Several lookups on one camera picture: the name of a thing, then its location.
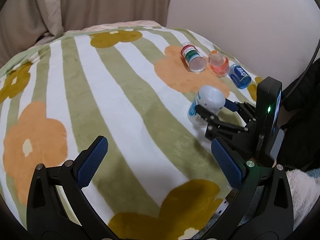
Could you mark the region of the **blue translucent cup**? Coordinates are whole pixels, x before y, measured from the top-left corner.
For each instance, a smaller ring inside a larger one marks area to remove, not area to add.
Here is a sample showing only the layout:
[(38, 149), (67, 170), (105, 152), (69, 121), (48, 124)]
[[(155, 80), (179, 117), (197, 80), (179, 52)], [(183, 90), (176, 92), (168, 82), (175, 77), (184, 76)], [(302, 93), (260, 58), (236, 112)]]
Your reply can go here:
[(230, 66), (228, 76), (238, 89), (247, 88), (252, 81), (250, 75), (239, 64)]

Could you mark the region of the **white blue label cup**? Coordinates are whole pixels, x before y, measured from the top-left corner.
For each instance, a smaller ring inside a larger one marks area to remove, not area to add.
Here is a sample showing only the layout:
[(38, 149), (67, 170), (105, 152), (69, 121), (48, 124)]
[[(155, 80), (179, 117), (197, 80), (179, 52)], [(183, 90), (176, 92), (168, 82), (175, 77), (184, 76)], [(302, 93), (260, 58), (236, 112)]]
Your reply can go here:
[(202, 86), (189, 107), (188, 118), (194, 126), (206, 126), (207, 122), (196, 113), (195, 107), (201, 105), (206, 110), (218, 115), (225, 102), (225, 96), (219, 89), (209, 85)]

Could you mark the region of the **pink bed sheet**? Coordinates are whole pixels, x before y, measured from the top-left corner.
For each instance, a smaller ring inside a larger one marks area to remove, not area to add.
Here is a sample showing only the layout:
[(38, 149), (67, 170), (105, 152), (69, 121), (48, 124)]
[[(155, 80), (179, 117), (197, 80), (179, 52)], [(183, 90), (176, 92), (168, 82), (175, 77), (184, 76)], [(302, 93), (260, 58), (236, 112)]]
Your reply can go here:
[[(81, 32), (92, 32), (92, 31), (103, 31), (103, 30), (111, 30), (111, 29), (117, 29), (120, 27), (135, 27), (135, 26), (143, 26), (143, 27), (161, 27), (161, 25), (155, 21), (151, 20), (138, 20), (138, 21), (129, 21), (129, 22), (118, 22), (118, 23), (105, 23), (100, 25), (93, 25), (91, 27), (84, 28), (82, 30), (69, 30), (65, 33), (63, 33), (63, 36), (66, 34), (74, 34), (74, 33), (81, 33)], [(34, 47), (47, 44), (56, 38), (52, 35), (49, 35), (49, 33), (46, 33), (46, 35), (41, 38), (38, 42), (36, 42), (33, 45)]]

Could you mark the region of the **green striped floral blanket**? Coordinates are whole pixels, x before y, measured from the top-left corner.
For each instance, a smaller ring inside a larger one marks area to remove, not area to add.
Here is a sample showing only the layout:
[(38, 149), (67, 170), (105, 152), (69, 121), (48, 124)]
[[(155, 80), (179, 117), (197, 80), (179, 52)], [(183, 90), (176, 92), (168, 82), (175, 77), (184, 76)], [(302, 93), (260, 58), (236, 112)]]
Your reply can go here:
[(26, 224), (35, 167), (75, 159), (97, 136), (105, 155), (83, 192), (121, 238), (184, 239), (205, 227), (231, 188), (188, 110), (204, 85), (255, 102), (209, 67), (188, 70), (181, 45), (217, 50), (185, 29), (79, 32), (24, 51), (1, 69), (1, 196)]

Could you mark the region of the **red green label cup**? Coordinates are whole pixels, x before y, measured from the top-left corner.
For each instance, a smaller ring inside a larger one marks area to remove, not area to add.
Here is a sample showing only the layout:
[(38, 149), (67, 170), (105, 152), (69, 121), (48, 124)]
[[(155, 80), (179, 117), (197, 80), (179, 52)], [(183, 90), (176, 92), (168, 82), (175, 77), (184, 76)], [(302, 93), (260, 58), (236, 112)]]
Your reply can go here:
[(205, 70), (206, 59), (190, 42), (182, 43), (181, 56), (191, 72), (200, 73)]

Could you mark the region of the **white fluffy right sleeve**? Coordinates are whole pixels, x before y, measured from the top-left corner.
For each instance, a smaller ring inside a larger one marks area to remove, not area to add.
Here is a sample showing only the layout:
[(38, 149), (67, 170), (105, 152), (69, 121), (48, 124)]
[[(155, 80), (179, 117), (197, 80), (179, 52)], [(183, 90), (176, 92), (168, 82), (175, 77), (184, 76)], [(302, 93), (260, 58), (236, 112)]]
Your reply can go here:
[(293, 203), (293, 229), (307, 217), (319, 198), (319, 168), (286, 172)]

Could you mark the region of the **beige curtain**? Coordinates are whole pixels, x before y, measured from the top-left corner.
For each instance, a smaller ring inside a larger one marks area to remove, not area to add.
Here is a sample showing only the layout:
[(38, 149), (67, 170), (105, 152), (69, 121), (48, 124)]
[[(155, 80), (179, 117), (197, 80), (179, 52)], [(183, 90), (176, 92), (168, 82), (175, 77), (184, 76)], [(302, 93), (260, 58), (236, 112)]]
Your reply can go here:
[(151, 20), (166, 25), (170, 0), (1, 0), (1, 66), (71, 30)]

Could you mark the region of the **orange translucent cup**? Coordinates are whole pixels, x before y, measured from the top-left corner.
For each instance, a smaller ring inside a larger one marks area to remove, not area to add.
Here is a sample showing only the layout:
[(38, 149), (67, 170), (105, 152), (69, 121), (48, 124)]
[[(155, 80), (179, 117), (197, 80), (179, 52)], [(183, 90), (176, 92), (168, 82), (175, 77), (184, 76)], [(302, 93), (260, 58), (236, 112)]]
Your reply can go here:
[(210, 68), (217, 76), (225, 76), (229, 72), (229, 59), (217, 50), (211, 51), (208, 62)]

